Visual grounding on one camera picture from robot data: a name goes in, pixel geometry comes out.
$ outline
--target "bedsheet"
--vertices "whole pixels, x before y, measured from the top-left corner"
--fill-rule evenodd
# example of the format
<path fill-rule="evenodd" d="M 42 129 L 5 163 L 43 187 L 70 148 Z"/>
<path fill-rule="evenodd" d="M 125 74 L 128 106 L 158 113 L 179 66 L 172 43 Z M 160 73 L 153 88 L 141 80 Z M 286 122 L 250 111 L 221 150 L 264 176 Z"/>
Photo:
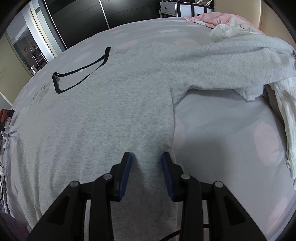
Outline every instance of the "bedsheet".
<path fill-rule="evenodd" d="M 176 45 L 200 46 L 211 42 L 209 38 L 210 31 L 209 28 L 196 23 L 188 23 L 181 18 L 156 19 L 119 26 L 77 44 L 54 59 L 52 64 L 46 65 L 23 88 L 13 106 L 16 112 L 12 118 L 10 133 L 17 131 L 14 129 L 15 123 L 26 115 L 30 100 L 38 89 L 50 81 L 51 75 L 56 71 L 57 66 L 59 72 L 68 72 L 96 60 L 103 54 L 101 52 L 102 48 L 96 48 L 94 41 L 100 41 L 102 46 L 108 45 L 117 49 L 153 40 Z M 220 93 L 222 97 L 217 97 L 214 93 Z M 200 179 L 200 181 L 213 182 L 217 179 L 223 181 L 251 214 L 263 233 L 269 240 L 273 240 L 295 210 L 295 194 L 292 180 L 288 178 L 288 169 L 285 166 L 286 143 L 283 127 L 263 99 L 255 100 L 254 105 L 253 108 L 249 103 L 246 105 L 245 101 L 234 91 L 190 92 L 176 107 L 174 145 L 177 162 L 182 164 L 185 170 L 187 169 L 190 174 Z M 228 112 L 217 111 L 215 109 L 217 106 L 220 107 L 220 110 L 227 110 Z M 248 115 L 245 115 L 244 118 L 235 115 L 234 113 L 237 110 L 234 111 L 234 107 L 239 108 L 243 113 L 248 113 Z M 248 134 L 249 138 L 243 138 L 245 134 Z M 264 143 L 262 141 L 264 135 L 268 136 L 266 138 L 269 141 L 267 145 L 262 144 Z M 205 150 L 209 149 L 204 148 L 204 143 L 207 143 L 206 140 L 208 139 L 212 140 L 207 145 L 210 150 L 213 150 L 211 148 L 215 147 L 215 143 L 222 142 L 228 145 L 214 148 L 218 150 L 216 152 L 208 152 Z M 21 173 L 15 173 L 13 166 L 15 155 L 13 149 L 17 144 L 17 140 L 15 137 L 9 137 L 8 141 L 9 143 L 4 152 L 4 162 L 6 176 L 10 180 L 10 188 L 8 188 L 9 191 L 7 192 L 9 206 L 13 216 L 22 222 L 26 222 L 22 210 L 18 206 L 17 185 L 15 182 L 17 176 L 21 175 Z M 203 162 L 203 165 L 198 165 L 198 167 L 196 165 L 195 168 L 192 168 L 197 154 L 193 150 L 196 150 L 197 146 L 200 146 L 197 150 L 199 150 L 201 157 L 205 157 L 207 153 L 210 153 L 207 160 L 212 165 Z M 242 147 L 245 151 L 244 155 L 238 151 Z M 221 157 L 224 157 L 223 160 L 225 160 L 226 165 L 224 164 L 223 167 L 219 166 L 218 168 L 215 162 L 218 163 Z M 248 174 L 244 172 L 246 166 L 249 168 Z M 238 177 L 243 174 L 248 175 L 250 180 L 238 182 Z M 251 200 L 250 198 L 256 193 L 264 193 L 261 204 L 256 204 L 253 202 L 254 199 Z"/>

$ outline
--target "bed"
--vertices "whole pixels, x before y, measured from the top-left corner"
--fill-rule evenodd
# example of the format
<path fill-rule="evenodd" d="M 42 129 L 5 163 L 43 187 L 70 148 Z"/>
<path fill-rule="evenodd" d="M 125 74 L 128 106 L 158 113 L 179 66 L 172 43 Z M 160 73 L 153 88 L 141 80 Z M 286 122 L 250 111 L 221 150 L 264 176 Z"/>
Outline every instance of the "bed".
<path fill-rule="evenodd" d="M 215 11 L 240 15 L 267 35 L 280 37 L 296 47 L 281 20 L 262 1 L 234 3 L 220 0 L 216 1 Z M 54 172 L 61 170 L 47 167 L 46 160 L 42 160 L 40 166 L 36 166 L 34 161 L 30 161 L 31 165 L 24 165 L 17 151 L 17 146 L 22 145 L 17 135 L 22 120 L 30 109 L 32 99 L 40 88 L 52 81 L 54 72 L 66 73 L 85 66 L 102 56 L 107 46 L 120 50 L 157 41 L 198 47 L 213 43 L 210 32 L 210 28 L 190 23 L 184 18 L 129 23 L 78 43 L 39 71 L 15 100 L 12 107 L 15 113 L 7 129 L 9 137 L 2 157 L 10 214 L 33 228 L 48 208 L 41 199 L 52 202 L 56 197 L 47 194 L 47 190 L 39 190 L 40 200 L 33 204 L 34 214 L 29 213 L 23 204 L 20 205 L 20 199 L 34 202 L 20 179 L 21 175 L 31 178 L 27 169 L 49 168 L 49 179 L 54 176 Z M 77 73 L 76 77 L 84 77 L 87 71 Z M 67 81 L 63 82 L 65 86 L 62 83 L 61 89 L 66 88 Z M 233 90 L 190 90 L 175 108 L 174 128 L 173 148 L 176 162 L 183 170 L 202 182 L 222 181 L 250 214 L 267 240 L 279 240 L 296 210 L 296 193 L 286 165 L 285 128 L 264 97 L 247 102 Z M 83 183 L 90 180 L 92 177 L 79 181 Z M 49 189 L 58 195 L 65 186 L 54 182 L 52 179 Z M 38 185 L 38 181 L 32 181 L 32 185 Z M 150 213 L 147 208 L 143 204 L 141 211 L 144 215 Z M 161 215 L 151 216 L 153 221 L 162 219 Z M 153 225 L 150 228 L 152 230 L 141 231 L 147 240 L 156 240 L 170 233 L 169 230 L 161 232 Z"/>

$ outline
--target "blue gripper pad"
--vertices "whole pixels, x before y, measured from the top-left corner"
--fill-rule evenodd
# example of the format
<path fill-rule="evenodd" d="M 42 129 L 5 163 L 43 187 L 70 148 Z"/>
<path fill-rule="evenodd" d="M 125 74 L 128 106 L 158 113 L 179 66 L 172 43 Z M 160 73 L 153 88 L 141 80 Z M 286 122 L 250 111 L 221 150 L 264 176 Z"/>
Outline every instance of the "blue gripper pad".
<path fill-rule="evenodd" d="M 172 201 L 175 199 L 174 191 L 173 191 L 173 179 L 165 158 L 165 155 L 161 155 L 161 166 L 163 168 L 163 175 L 165 177 L 165 184 L 167 186 L 168 195 Z"/>
<path fill-rule="evenodd" d="M 126 193 L 126 186 L 128 184 L 128 176 L 131 170 L 131 154 L 128 154 L 126 165 L 123 170 L 122 178 L 119 182 L 119 199 L 121 200 Z"/>

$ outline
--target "pink pillow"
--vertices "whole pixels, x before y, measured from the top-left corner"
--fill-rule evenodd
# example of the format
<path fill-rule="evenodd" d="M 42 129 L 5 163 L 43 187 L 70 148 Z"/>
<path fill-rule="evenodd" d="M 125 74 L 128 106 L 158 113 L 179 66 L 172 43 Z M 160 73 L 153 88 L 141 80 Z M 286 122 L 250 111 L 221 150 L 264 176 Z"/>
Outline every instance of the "pink pillow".
<path fill-rule="evenodd" d="M 189 22 L 197 22 L 197 23 L 199 23 L 200 21 L 204 22 L 205 24 L 203 25 L 209 28 L 214 28 L 219 24 L 226 24 L 231 27 L 232 25 L 240 23 L 242 30 L 249 30 L 251 27 L 251 29 L 256 30 L 258 33 L 264 34 L 261 30 L 259 30 L 253 24 L 251 24 L 248 20 L 235 14 L 222 13 L 222 12 L 209 12 L 209 13 L 203 13 L 193 18 L 188 18 L 188 17 L 184 17 L 184 18 Z"/>

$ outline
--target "picture frame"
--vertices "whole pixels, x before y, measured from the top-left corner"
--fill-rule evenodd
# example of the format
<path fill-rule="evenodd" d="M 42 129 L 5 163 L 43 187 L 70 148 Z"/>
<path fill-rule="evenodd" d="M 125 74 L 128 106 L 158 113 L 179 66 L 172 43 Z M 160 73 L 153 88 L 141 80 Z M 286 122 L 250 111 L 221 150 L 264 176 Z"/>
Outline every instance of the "picture frame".
<path fill-rule="evenodd" d="M 213 0 L 198 0 L 196 3 L 204 6 L 209 6 Z"/>

